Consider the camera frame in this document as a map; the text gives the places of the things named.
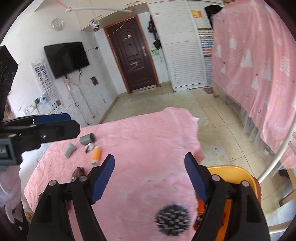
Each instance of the power outlet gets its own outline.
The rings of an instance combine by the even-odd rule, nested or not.
[[[31,111],[29,110],[28,106],[25,109],[23,109],[22,112],[24,113],[24,115],[30,115],[31,114]]]

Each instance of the orange bottle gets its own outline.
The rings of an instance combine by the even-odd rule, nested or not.
[[[100,158],[101,158],[101,154],[102,154],[102,149],[100,146],[96,146],[94,149],[93,149],[93,154],[92,154],[92,157],[91,157],[91,164],[93,166],[97,166],[100,162]]]

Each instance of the blue gripper pad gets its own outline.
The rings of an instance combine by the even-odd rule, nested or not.
[[[209,199],[207,188],[210,172],[205,166],[199,165],[190,152],[185,155],[184,164],[197,198],[206,204]]]
[[[47,122],[70,121],[71,117],[67,113],[55,115],[41,115],[34,119],[34,124],[41,124]]]
[[[91,196],[92,204],[96,203],[96,201],[101,199],[106,189],[106,186],[109,182],[109,179],[115,167],[114,156],[109,154],[101,167],[102,167],[101,173],[99,174],[97,180],[94,182],[93,189],[92,189],[93,191]]]

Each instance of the black checkered ball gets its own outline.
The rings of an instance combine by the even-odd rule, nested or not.
[[[159,231],[168,236],[178,236],[190,226],[190,215],[180,205],[168,205],[156,214],[155,222]]]

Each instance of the wooden bed leg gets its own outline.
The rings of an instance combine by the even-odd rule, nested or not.
[[[288,201],[291,201],[293,198],[296,198],[296,190],[292,191],[288,196],[283,198],[281,201],[279,201],[279,205],[283,206],[286,204]]]
[[[218,88],[217,88],[217,85],[215,84],[215,82],[213,82],[213,96],[214,98],[218,98],[219,97],[219,91],[218,91]]]

